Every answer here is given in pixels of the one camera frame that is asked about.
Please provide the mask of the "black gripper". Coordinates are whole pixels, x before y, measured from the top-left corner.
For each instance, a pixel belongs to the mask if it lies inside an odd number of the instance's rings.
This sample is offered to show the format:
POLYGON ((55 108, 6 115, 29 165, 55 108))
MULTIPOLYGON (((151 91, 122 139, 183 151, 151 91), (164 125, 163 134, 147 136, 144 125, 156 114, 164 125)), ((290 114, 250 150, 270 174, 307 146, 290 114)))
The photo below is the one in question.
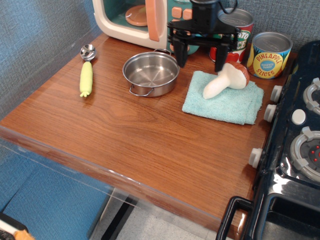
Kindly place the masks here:
POLYGON ((177 64, 184 68, 188 59, 188 47, 215 47, 215 72, 222 70, 228 52, 237 46, 240 29, 223 23, 218 13, 230 14, 238 8, 224 7, 222 2, 192 2, 192 17, 188 20, 168 22, 168 41, 172 45, 177 64))

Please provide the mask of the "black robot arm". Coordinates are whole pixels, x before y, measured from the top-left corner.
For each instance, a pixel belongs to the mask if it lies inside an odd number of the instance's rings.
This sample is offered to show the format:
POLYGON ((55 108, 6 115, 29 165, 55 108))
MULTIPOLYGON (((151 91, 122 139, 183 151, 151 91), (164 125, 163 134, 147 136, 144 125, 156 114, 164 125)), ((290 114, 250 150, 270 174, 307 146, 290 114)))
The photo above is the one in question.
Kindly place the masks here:
POLYGON ((238 7, 235 1, 228 12, 219 0, 192 0, 190 20, 170 21, 168 41, 173 45, 177 64, 183 68, 188 59, 188 46, 216 48, 215 72, 222 70, 227 55, 237 48, 241 30, 218 19, 219 10, 231 14, 238 7))

